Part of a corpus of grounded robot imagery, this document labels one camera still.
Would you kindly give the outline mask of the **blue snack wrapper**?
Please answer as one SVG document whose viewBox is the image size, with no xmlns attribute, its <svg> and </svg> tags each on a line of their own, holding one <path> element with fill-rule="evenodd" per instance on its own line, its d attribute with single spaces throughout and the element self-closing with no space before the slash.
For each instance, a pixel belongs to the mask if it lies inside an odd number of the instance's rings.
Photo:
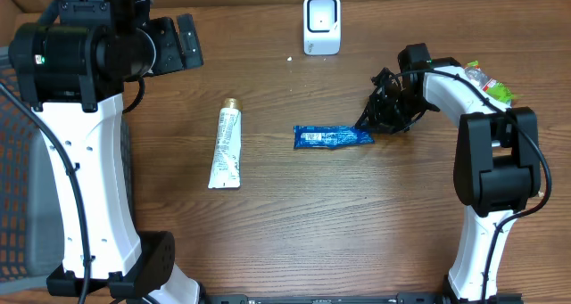
<svg viewBox="0 0 571 304">
<path fill-rule="evenodd" d="M 355 127 L 294 126 L 294 149 L 338 149 L 374 142 L 368 132 Z"/>
</svg>

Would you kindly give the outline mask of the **green snack bag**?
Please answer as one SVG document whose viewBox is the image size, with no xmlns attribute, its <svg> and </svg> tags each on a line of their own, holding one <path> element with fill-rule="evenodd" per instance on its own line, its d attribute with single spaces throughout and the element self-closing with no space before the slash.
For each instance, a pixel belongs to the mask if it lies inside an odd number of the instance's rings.
<svg viewBox="0 0 571 304">
<path fill-rule="evenodd" d="M 517 98 L 503 83 L 486 75 L 480 68 L 478 61 L 469 62 L 465 66 L 464 71 L 468 79 L 476 87 L 486 92 L 498 102 L 511 105 L 512 101 Z"/>
</svg>

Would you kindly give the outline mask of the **white tube with gold cap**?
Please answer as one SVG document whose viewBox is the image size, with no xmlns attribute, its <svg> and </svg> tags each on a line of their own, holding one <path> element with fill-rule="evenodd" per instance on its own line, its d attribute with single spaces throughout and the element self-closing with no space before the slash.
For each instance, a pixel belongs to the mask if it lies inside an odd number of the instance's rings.
<svg viewBox="0 0 571 304">
<path fill-rule="evenodd" d="M 235 98 L 227 98 L 219 112 L 209 189 L 235 189 L 241 186 L 241 151 L 242 104 Z"/>
</svg>

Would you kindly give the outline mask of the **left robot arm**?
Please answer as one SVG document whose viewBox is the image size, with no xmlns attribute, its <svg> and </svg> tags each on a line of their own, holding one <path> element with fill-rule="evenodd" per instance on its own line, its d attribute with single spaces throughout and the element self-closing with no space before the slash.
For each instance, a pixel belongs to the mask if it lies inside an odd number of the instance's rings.
<svg viewBox="0 0 571 304">
<path fill-rule="evenodd" d="M 151 0 L 53 0 L 21 25 L 8 48 L 13 104 L 41 130 L 64 246 L 47 277 L 53 296 L 84 302 L 108 289 L 116 300 L 198 304 L 202 286 L 176 265 L 167 231 L 137 231 L 122 159 L 124 86 L 199 65 Z"/>
</svg>

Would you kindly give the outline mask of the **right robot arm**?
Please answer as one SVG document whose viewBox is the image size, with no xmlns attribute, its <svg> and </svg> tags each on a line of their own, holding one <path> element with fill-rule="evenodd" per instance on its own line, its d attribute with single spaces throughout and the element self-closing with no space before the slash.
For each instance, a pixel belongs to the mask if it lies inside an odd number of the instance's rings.
<svg viewBox="0 0 571 304">
<path fill-rule="evenodd" d="M 427 111 L 457 127 L 455 192 L 464 205 L 459 250 L 444 277 L 445 303 L 518 303 L 501 296 L 497 274 L 509 233 L 541 186 L 537 120 L 478 87 L 451 58 L 382 69 L 355 126 L 380 134 L 406 132 Z"/>
</svg>

